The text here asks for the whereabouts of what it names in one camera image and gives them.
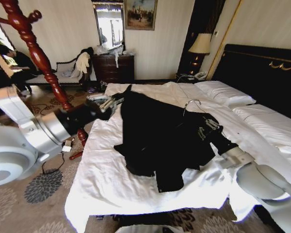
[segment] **black headboard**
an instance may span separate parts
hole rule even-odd
[[[212,80],[291,118],[291,50],[227,44]]]

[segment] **table lamp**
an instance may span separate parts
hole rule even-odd
[[[196,57],[194,57],[193,61],[190,63],[190,72],[189,74],[195,75],[204,60],[205,55],[210,53],[210,40],[212,34],[210,33],[200,33],[198,34],[194,44],[189,49],[189,52],[197,53]]]

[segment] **red wooden pole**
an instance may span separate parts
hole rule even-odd
[[[62,104],[63,109],[72,108],[73,106],[69,103],[65,91],[61,89],[56,75],[52,73],[48,57],[38,45],[37,39],[32,32],[31,24],[42,18],[42,14],[35,10],[28,17],[24,16],[18,5],[18,0],[0,0],[0,3],[8,15],[7,20],[0,18],[0,22],[10,24],[18,31],[20,38],[26,42],[29,48],[33,62],[43,72],[45,79],[51,85],[55,98]],[[78,130],[78,137],[84,146],[88,134],[83,128]]]

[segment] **picture frame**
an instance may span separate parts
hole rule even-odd
[[[158,0],[125,0],[125,28],[154,31]]]

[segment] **mirror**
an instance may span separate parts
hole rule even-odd
[[[93,2],[100,44],[112,50],[124,44],[123,3]]]

